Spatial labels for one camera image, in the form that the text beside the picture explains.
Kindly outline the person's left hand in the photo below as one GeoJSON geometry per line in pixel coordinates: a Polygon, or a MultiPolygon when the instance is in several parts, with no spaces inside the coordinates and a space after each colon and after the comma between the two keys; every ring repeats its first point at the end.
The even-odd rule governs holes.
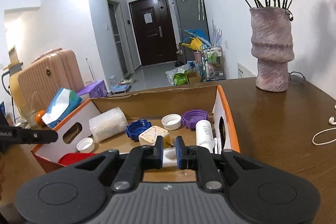
{"type": "Polygon", "coordinates": [[[2,199],[2,196],[1,196],[2,191],[3,191],[2,184],[5,181],[4,169],[5,169],[5,166],[4,166],[4,161],[3,161],[3,155],[0,153],[0,200],[2,199]]]}

